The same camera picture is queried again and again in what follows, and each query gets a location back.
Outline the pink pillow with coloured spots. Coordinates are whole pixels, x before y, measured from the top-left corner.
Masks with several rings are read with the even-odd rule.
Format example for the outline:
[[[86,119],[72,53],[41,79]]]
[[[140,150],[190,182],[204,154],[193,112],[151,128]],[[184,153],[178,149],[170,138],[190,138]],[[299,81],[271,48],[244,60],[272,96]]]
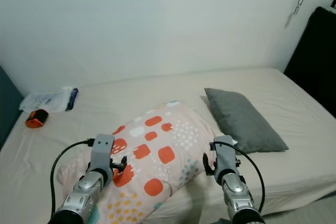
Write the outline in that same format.
[[[204,170],[217,131],[182,101],[160,104],[121,125],[110,157],[127,158],[123,172],[92,208],[86,224],[141,224]]]

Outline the grey fabric pillow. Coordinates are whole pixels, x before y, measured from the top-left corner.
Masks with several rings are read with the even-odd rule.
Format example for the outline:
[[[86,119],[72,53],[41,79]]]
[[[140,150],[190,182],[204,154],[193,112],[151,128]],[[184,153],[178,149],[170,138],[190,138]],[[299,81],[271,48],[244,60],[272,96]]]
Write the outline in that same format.
[[[238,92],[205,88],[209,110],[222,133],[243,152],[284,152],[289,149],[247,97]]]

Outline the orange and black small device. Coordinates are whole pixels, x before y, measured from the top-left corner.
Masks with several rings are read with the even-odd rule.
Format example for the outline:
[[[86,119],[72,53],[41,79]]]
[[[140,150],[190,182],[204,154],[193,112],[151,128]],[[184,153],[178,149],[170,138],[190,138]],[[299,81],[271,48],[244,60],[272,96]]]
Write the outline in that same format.
[[[29,116],[27,117],[25,125],[31,129],[39,128],[41,126],[44,126],[44,123],[46,123],[48,116],[49,113],[44,109],[32,111],[31,114],[29,114]]]

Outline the white plastic packet blue edge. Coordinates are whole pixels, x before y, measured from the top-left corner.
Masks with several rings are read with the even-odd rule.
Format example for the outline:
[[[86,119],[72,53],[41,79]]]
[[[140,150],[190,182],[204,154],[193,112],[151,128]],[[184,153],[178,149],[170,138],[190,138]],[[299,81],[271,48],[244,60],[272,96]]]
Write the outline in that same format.
[[[74,107],[79,94],[77,88],[64,87],[57,92],[32,92],[19,105],[19,110],[31,113],[43,109],[48,113],[61,113],[70,111]]]

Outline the bed with beige sheet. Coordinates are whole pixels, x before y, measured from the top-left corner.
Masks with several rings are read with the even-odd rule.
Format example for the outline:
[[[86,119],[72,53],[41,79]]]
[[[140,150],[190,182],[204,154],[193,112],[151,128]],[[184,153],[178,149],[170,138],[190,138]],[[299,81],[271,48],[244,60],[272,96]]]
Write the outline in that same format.
[[[173,100],[216,125],[206,88],[245,95],[289,147],[250,155],[266,185],[262,214],[298,209],[336,192],[336,118],[281,71],[178,74],[80,87],[72,111],[50,114],[35,130],[26,127],[23,113],[1,150],[1,224],[47,224],[50,169],[72,143],[110,134]]]

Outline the dark teal panel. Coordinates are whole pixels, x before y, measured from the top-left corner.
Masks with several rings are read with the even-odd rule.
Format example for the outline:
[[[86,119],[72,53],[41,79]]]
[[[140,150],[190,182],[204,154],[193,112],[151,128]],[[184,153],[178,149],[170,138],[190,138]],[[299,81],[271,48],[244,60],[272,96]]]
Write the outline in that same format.
[[[19,109],[24,97],[3,68],[0,75],[0,147],[5,144],[15,122],[22,113]]]

